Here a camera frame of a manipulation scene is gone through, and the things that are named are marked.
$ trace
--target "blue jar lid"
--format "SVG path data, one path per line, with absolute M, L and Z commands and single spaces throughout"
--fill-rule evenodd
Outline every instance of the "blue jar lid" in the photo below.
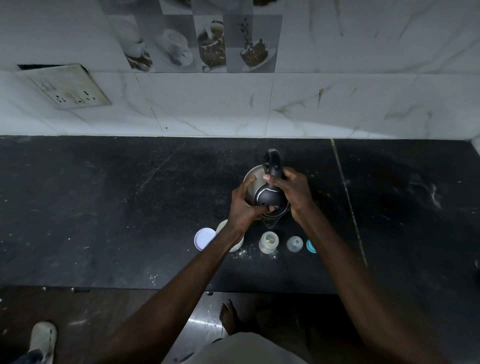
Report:
M 309 240 L 307 240 L 307 249 L 310 253 L 316 253 L 317 251 L 315 250 L 315 248 L 313 247 L 312 245 L 312 242 Z

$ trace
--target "electrical outlet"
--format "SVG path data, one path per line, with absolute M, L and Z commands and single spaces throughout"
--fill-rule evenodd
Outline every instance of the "electrical outlet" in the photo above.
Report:
M 79 109 L 111 105 L 110 100 L 79 64 L 22 71 L 57 106 Z

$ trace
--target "kettle handle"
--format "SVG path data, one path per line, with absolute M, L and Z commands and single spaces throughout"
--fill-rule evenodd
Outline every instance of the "kettle handle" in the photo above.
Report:
M 283 166 L 280 152 L 276 149 L 267 150 L 264 156 L 263 167 L 266 174 L 282 178 Z

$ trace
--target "hand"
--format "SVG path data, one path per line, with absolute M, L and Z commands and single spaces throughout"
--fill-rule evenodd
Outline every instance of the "hand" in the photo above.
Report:
M 300 212 L 315 206 L 308 187 L 307 177 L 288 167 L 283 168 L 283 174 L 287 178 L 286 180 L 269 174 L 264 174 L 264 180 L 269 184 L 280 187 L 285 192 L 285 196 L 290 202 L 292 216 L 299 223 Z
M 247 187 L 256 179 L 251 176 L 248 180 L 243 181 L 239 188 L 232 191 L 232 204 L 230 205 L 230 214 L 228 216 L 227 226 L 239 231 L 243 234 L 254 220 L 260 215 L 267 214 L 275 210 L 273 206 L 257 206 L 253 207 L 245 201 L 245 192 Z

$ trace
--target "electric kettle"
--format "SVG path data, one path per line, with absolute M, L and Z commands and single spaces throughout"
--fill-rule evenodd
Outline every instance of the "electric kettle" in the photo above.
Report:
M 253 167 L 243 179 L 245 181 L 252 175 L 256 176 L 256 180 L 247 187 L 245 194 L 245 201 L 250 206 L 269 205 L 275 207 L 274 211 L 260 216 L 265 225 L 271 229 L 278 219 L 286 214 L 290 203 L 280 187 L 273 186 L 263 179 L 264 174 L 283 177 L 282 160 L 278 150 L 267 150 L 263 164 Z

